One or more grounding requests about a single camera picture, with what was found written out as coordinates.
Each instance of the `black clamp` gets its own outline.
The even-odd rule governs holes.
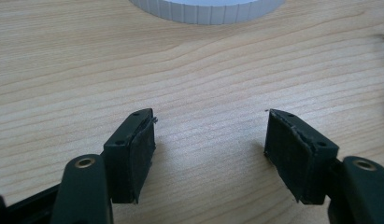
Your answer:
[[[336,223],[384,224],[384,167],[360,157],[337,156],[338,146],[288,112],[270,110],[264,154],[297,201],[331,198]]]
[[[113,223],[111,203],[138,203],[155,149],[152,109],[131,114],[101,155],[74,158],[60,185],[9,207],[0,196],[0,223]]]

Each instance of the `small hole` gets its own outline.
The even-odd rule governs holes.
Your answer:
[[[363,170],[367,170],[367,171],[375,171],[376,170],[376,166],[373,165],[372,163],[368,162],[368,161],[358,160],[358,161],[354,161],[353,163],[354,163],[354,165],[360,167]]]
[[[119,141],[116,141],[116,142],[115,142],[115,144],[118,145],[118,146],[122,146],[122,145],[124,145],[124,143],[125,143],[125,142],[122,141],[122,140],[119,140]]]
[[[317,142],[317,144],[318,144],[320,147],[326,147],[326,143],[324,143],[324,142]]]
[[[94,158],[84,158],[84,159],[77,161],[75,163],[75,166],[78,168],[86,168],[86,167],[93,165],[94,163],[95,163]]]

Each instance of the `wooden table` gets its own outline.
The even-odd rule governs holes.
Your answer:
[[[151,107],[140,204],[115,223],[328,223],[263,156],[269,108],[384,166],[384,0],[288,0],[256,21],[187,25],[127,0],[0,0],[0,194],[18,202]]]

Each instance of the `white tape roll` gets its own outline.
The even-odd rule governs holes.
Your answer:
[[[220,25],[259,18],[285,0],[130,0],[142,10],[170,21]]]

